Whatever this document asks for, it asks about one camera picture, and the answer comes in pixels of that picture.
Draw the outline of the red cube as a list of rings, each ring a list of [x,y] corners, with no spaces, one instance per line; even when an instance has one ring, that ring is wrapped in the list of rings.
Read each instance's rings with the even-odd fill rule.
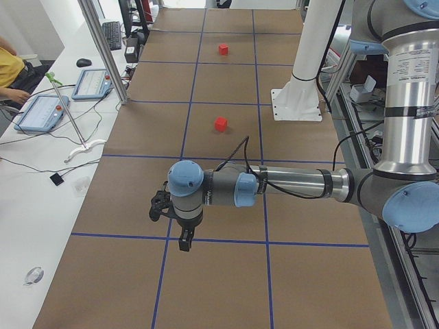
[[[228,47],[228,45],[226,43],[219,44],[219,46],[218,46],[218,53],[221,56],[227,56],[228,55],[228,50],[229,50],[229,47]]]
[[[214,121],[214,128],[218,132],[225,132],[228,127],[228,120],[224,117],[217,117]]]

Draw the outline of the black keyboard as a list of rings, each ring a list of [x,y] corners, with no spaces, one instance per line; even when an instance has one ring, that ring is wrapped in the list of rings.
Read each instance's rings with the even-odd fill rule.
[[[111,51],[121,49],[121,30],[117,21],[102,23],[102,31]]]

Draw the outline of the small black square pad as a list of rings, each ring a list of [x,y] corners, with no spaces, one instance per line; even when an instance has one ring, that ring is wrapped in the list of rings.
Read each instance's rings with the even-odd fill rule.
[[[53,182],[55,186],[59,186],[64,182],[63,177],[59,173],[52,174],[49,179]]]

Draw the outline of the person in yellow shirt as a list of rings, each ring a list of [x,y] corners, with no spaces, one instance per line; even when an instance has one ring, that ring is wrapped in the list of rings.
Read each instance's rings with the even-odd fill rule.
[[[1,38],[1,98],[21,109],[34,88],[32,66],[17,55],[14,47]]]

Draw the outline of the blue teach pendant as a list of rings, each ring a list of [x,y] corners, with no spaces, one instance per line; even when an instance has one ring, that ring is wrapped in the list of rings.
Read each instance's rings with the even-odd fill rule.
[[[77,101],[101,99],[112,88],[106,69],[83,69],[71,98]]]
[[[14,129],[23,132],[49,132],[64,116],[64,106],[58,96],[39,95],[29,106]]]

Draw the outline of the brown paper table mat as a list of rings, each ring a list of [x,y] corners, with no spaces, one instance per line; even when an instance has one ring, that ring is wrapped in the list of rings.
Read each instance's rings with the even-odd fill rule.
[[[234,203],[241,154],[330,169],[337,134],[275,121],[295,10],[165,9],[148,40],[36,328],[391,328],[358,209]]]

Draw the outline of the white small box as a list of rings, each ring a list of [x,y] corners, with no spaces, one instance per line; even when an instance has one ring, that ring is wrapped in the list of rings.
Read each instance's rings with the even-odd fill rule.
[[[375,88],[376,80],[370,75],[367,76],[363,84],[354,84],[351,86],[350,98],[355,103],[365,103],[370,100]]]

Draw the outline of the black computer mouse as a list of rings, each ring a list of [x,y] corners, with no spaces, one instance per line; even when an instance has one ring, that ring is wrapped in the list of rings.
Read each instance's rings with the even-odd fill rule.
[[[78,68],[87,67],[91,65],[92,65],[92,61],[86,58],[80,58],[76,61],[76,66]]]

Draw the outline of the near blue teach pendant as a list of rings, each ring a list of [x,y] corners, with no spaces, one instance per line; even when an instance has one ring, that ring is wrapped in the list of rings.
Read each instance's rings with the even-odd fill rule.
[[[14,129],[23,132],[49,132],[64,116],[64,106],[58,96],[39,95],[29,106]]]

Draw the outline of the clear tape roll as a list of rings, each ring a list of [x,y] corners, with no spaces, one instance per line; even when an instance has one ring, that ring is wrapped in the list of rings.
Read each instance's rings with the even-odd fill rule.
[[[24,279],[24,286],[30,286],[39,283],[44,277],[45,271],[42,267],[34,267],[30,269]]]

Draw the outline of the far blue teach pendant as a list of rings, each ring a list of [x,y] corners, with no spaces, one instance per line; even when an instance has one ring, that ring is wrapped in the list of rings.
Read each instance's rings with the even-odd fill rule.
[[[112,88],[106,69],[83,69],[71,98],[77,101],[101,99]]]

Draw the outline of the black power adapter box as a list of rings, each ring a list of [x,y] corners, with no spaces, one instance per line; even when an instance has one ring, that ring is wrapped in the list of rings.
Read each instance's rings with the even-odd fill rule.
[[[126,39],[126,48],[124,57],[127,63],[137,63],[139,60],[139,46],[137,37],[129,37]]]

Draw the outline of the aluminium frame post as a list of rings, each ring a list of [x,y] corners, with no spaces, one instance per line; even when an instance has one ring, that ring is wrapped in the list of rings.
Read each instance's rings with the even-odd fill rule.
[[[108,43],[102,31],[101,23],[99,22],[99,17],[97,15],[93,2],[89,0],[78,0],[78,4],[88,26],[89,32],[91,33],[93,42],[95,43],[95,46],[98,50],[98,53],[100,54],[104,66],[109,73],[110,80],[119,98],[119,102],[121,105],[124,105],[128,101],[128,95],[125,86],[123,85],[123,82],[121,80],[117,65],[111,54],[110,47],[108,46]]]

